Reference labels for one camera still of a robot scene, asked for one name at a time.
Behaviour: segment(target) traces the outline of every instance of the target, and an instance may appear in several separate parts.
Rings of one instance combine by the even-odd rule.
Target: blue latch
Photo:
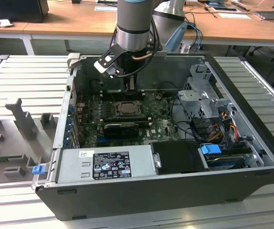
[[[203,154],[221,154],[221,149],[218,145],[204,145],[201,147]]]
[[[32,170],[33,175],[44,175],[46,166],[34,166]]]

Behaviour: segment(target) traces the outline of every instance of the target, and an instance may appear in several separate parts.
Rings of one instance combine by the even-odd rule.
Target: table leg
[[[31,36],[29,34],[24,34],[20,36],[20,39],[22,39],[24,47],[26,48],[28,55],[35,55],[34,50],[31,43]]]
[[[64,40],[64,41],[65,41],[66,51],[71,52],[69,40]]]

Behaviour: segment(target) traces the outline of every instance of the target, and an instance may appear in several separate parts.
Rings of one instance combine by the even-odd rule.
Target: white sticker
[[[131,173],[131,171],[130,170],[122,170],[122,171],[120,171],[120,173],[121,174],[126,174],[126,173]]]
[[[94,150],[80,151],[80,157],[92,157],[93,154],[94,154]]]

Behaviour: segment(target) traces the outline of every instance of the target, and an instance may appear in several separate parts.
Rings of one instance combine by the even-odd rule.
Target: floor
[[[63,40],[32,40],[32,45],[36,55],[67,55],[69,52],[65,49]],[[109,46],[109,42],[102,41],[70,41],[72,52],[83,54],[102,54]],[[225,56],[227,45],[204,45],[203,50],[198,53],[210,53],[213,56]],[[0,38],[0,55],[27,55],[22,40],[2,39]],[[230,56],[236,56],[234,52],[228,52]],[[274,67],[274,51],[271,48],[264,47],[255,51],[253,56],[246,55],[247,61],[266,78]],[[271,74],[269,83],[274,79],[274,71]]]

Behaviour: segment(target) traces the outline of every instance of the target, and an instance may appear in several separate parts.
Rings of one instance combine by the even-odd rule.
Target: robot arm
[[[150,27],[154,24],[152,13],[165,1],[169,0],[118,0],[117,44],[95,63],[100,73],[124,78],[135,76],[144,68],[146,59],[152,58],[154,52],[147,54]]]
[[[147,46],[153,10],[164,1],[118,1],[117,37],[121,48],[138,52]]]

